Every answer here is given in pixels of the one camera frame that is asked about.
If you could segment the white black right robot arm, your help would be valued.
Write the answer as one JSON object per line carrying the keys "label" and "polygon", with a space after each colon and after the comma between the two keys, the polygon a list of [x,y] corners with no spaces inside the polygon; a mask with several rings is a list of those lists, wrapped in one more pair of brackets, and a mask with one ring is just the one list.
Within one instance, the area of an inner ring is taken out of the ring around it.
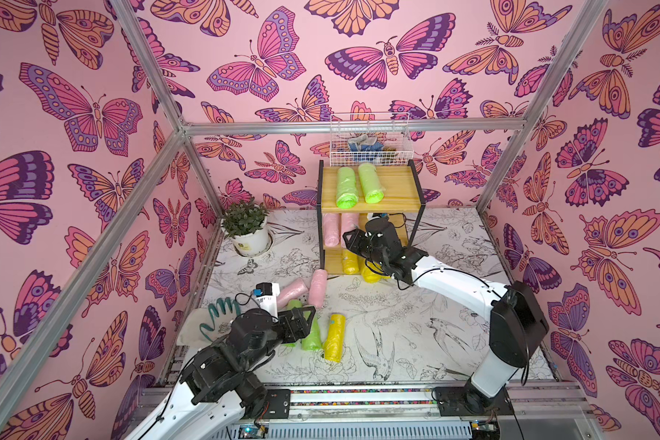
{"label": "white black right robot arm", "polygon": [[388,218],[343,234],[346,249],[399,287],[442,295],[481,317],[488,325],[489,351],[453,401],[458,414],[487,414],[517,372],[526,384],[530,360],[549,333],[533,289],[523,282],[488,282],[453,268],[417,247],[405,247]]}

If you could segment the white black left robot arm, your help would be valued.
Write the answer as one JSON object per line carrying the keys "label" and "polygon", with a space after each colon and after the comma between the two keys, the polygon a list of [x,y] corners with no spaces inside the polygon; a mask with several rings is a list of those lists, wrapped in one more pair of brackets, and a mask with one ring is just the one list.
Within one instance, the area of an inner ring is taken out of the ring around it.
{"label": "white black left robot arm", "polygon": [[281,311],[276,317],[250,309],[230,332],[200,349],[181,371],[175,386],[128,439],[210,439],[244,418],[258,418],[267,389],[258,366],[275,350],[309,336],[315,308]]}

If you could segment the yellow roll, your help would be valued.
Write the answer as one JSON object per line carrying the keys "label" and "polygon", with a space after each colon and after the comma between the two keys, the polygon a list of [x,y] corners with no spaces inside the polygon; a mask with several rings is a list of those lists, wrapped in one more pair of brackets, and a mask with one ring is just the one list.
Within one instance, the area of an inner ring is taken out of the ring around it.
{"label": "yellow roll", "polygon": [[374,284],[379,282],[382,278],[382,272],[376,267],[374,263],[365,260],[360,270],[363,281],[366,283]]}
{"label": "yellow roll", "polygon": [[340,363],[343,357],[347,319],[342,313],[330,316],[327,337],[324,341],[324,359]]}
{"label": "yellow roll", "polygon": [[360,273],[359,257],[347,249],[341,252],[341,266],[344,275],[357,275]]}

